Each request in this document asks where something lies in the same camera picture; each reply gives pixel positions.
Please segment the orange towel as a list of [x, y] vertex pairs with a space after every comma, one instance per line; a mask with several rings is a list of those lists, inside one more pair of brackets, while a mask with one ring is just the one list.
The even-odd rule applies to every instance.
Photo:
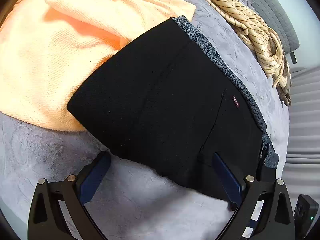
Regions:
[[82, 131], [67, 111], [80, 85], [135, 38], [195, 9], [184, 0], [19, 0], [1, 26], [1, 112]]

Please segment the black pants with patterned stripe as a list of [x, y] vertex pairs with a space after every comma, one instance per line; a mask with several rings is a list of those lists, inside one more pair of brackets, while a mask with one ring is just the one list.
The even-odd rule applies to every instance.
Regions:
[[227, 200], [226, 164], [239, 189], [273, 182], [279, 157], [255, 100], [184, 16], [118, 51], [76, 90], [68, 111], [112, 154]]

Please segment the grey window curtain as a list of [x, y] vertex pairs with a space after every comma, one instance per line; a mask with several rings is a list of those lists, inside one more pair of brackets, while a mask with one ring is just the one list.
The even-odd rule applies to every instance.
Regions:
[[292, 105], [285, 180], [291, 203], [299, 194], [319, 202], [319, 67], [298, 72], [292, 79]]

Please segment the grey quilted headboard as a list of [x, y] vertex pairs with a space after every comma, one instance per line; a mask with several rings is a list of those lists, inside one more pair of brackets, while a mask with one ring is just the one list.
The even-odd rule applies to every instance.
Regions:
[[296, 31], [278, 0], [249, 0], [253, 9], [280, 37], [284, 53], [291, 57], [293, 64], [297, 63], [295, 50], [300, 43]]

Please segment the lavender plush bed blanket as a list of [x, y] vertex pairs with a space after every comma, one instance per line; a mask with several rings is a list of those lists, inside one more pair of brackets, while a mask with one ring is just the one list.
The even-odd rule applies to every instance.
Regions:
[[[280, 177], [289, 137], [288, 107], [227, 22], [205, 0], [185, 1], [196, 6], [193, 25], [259, 106], [279, 155]], [[103, 149], [87, 132], [57, 132], [1, 115], [1, 210], [18, 237], [27, 237], [38, 180], [64, 180]], [[222, 200], [178, 186], [146, 166], [115, 156], [86, 209], [108, 239], [214, 239], [232, 214]]]

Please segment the cream striped garment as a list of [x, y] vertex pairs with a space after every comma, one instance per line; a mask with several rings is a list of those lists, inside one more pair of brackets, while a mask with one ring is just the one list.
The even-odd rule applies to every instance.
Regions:
[[254, 53], [280, 100], [291, 106], [291, 72], [278, 34], [252, 9], [239, 0], [206, 0]]

